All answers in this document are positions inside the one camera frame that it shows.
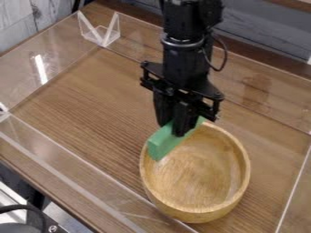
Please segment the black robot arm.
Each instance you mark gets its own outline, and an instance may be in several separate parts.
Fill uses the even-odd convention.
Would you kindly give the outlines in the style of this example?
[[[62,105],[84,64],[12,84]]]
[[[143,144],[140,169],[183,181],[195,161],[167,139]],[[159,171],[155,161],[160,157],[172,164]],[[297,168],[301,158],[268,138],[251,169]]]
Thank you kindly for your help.
[[[158,124],[184,136],[200,117],[214,121],[224,94],[210,81],[214,27],[223,20],[222,0],[159,0],[164,17],[163,61],[142,62],[142,86],[154,92]]]

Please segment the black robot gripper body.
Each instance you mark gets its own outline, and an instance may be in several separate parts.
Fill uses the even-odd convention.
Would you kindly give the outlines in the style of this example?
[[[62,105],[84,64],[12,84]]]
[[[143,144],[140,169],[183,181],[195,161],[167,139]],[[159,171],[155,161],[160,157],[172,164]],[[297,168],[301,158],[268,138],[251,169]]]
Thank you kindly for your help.
[[[211,63],[214,41],[162,45],[163,62],[142,62],[142,86],[171,96],[175,106],[179,102],[190,103],[199,116],[215,121],[224,96],[210,81],[210,71],[222,71],[224,64],[215,67]]]

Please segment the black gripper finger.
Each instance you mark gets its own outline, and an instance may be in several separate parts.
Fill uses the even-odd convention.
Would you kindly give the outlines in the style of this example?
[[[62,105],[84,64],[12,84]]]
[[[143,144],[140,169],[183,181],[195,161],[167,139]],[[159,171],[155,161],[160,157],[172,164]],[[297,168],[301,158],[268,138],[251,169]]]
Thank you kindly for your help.
[[[156,122],[160,126],[164,126],[174,116],[175,99],[171,96],[154,93],[154,102]]]
[[[190,103],[179,102],[174,109],[172,134],[183,137],[196,126],[198,113]]]

